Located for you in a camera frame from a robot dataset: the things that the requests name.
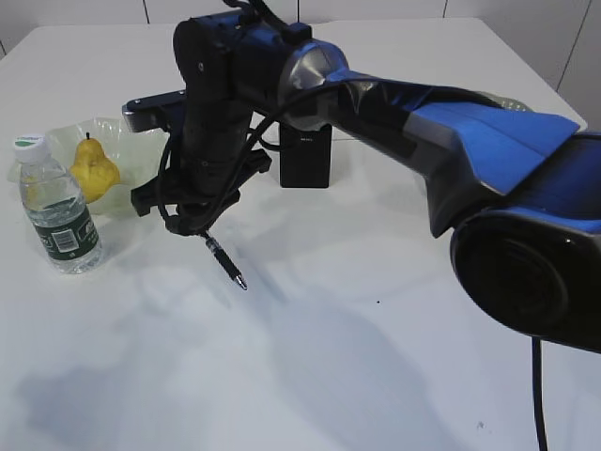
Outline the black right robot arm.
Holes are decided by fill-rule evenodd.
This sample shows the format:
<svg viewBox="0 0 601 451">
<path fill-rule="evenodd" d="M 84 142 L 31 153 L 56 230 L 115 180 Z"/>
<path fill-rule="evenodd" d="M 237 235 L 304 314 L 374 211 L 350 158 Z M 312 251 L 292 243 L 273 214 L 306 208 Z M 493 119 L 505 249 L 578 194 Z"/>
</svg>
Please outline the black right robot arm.
<svg viewBox="0 0 601 451">
<path fill-rule="evenodd" d="M 130 129 L 168 133 L 139 215 L 198 235 L 268 169 L 273 123 L 333 126 L 419 174 L 431 233 L 452 233 L 463 289 L 491 318 L 567 347 L 600 349 L 600 137 L 572 120 L 512 111 L 477 92 L 353 71 L 304 23 L 246 5 L 181 22 L 181 91 L 128 101 Z"/>
</svg>

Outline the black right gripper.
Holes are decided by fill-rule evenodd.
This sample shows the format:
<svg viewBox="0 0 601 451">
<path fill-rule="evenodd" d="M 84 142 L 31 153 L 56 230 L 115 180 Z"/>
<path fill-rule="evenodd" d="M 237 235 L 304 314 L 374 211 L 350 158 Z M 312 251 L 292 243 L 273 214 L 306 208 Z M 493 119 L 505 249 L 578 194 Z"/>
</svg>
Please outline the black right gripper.
<svg viewBox="0 0 601 451">
<path fill-rule="evenodd" d="M 271 158 L 263 149 L 252 150 L 222 204 L 211 217 L 208 212 L 216 195 L 202 194 L 184 181 L 178 170 L 165 169 L 161 185 L 163 206 L 164 209 L 167 206 L 177 207 L 175 215 L 166 214 L 167 220 L 163 220 L 165 228 L 177 235 L 200 235 L 206 232 L 227 209 L 239 202 L 241 186 L 255 174 L 268 172 L 270 165 Z"/>
</svg>

